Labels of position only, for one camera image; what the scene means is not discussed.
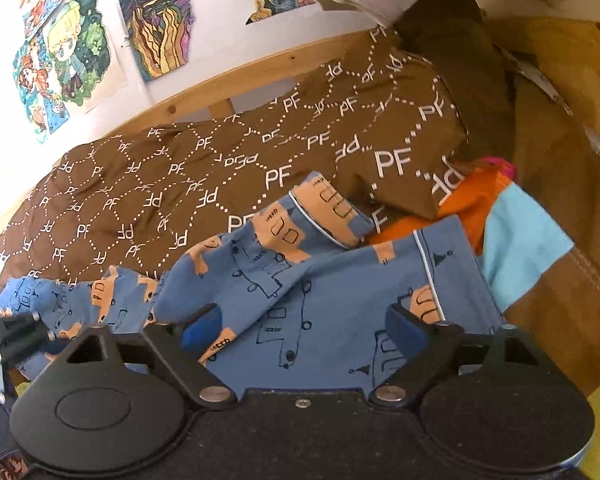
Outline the blue patterned pyjama pants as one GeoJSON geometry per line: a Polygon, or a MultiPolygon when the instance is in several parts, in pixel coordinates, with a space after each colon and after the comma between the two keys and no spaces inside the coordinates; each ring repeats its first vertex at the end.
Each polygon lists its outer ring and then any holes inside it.
{"type": "Polygon", "coordinates": [[[161,278],[121,266],[72,285],[13,278],[0,293],[0,318],[36,312],[55,335],[71,338],[95,323],[136,333],[216,304],[220,327],[198,361],[237,393],[374,390],[406,362],[386,329],[393,304],[426,324],[498,329],[501,313],[460,220],[364,245],[372,227],[321,174],[310,174],[241,228],[186,250],[161,278]]]}

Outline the wooden bed frame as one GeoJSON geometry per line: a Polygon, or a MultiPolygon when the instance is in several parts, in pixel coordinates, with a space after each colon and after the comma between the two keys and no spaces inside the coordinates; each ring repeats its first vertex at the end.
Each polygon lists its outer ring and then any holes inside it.
{"type": "Polygon", "coordinates": [[[366,34],[366,30],[361,30],[321,39],[232,68],[144,110],[107,136],[126,136],[149,127],[181,122],[185,116],[204,108],[208,108],[213,118],[221,117],[222,113],[228,115],[234,110],[230,102],[234,96],[283,79],[302,80],[318,66],[339,58],[366,34]]]}

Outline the cartoon character poster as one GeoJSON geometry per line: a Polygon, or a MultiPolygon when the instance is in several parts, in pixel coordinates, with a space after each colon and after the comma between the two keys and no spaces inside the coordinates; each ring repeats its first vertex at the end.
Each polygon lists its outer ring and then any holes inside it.
{"type": "Polygon", "coordinates": [[[94,110],[126,85],[107,0],[18,0],[23,44],[12,78],[35,140],[94,110]]]}

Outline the colourful art poster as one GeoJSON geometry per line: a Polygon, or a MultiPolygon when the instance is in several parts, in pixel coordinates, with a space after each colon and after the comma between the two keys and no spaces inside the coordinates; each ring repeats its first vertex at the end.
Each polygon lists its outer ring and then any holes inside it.
{"type": "Polygon", "coordinates": [[[118,0],[143,81],[173,72],[188,61],[192,0],[118,0]]]}

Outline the brown orange blue striped cloth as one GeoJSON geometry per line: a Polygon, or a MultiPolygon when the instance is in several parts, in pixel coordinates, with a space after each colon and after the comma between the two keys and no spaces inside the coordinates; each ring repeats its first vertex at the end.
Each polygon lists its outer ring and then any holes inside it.
{"type": "Polygon", "coordinates": [[[585,393],[600,387],[600,138],[538,68],[478,18],[404,16],[402,46],[449,84],[470,146],[494,144],[517,179],[492,206],[483,272],[508,322],[585,393]]]}

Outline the brown PF patterned blanket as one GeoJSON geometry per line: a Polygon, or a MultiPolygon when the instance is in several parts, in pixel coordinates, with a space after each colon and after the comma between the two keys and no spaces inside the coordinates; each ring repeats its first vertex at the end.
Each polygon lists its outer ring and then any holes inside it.
{"type": "Polygon", "coordinates": [[[315,171],[370,216],[374,243],[448,214],[478,243],[465,177],[512,157],[513,128],[513,65],[475,0],[418,0],[254,110],[66,153],[0,236],[0,281],[156,276],[315,171]]]}

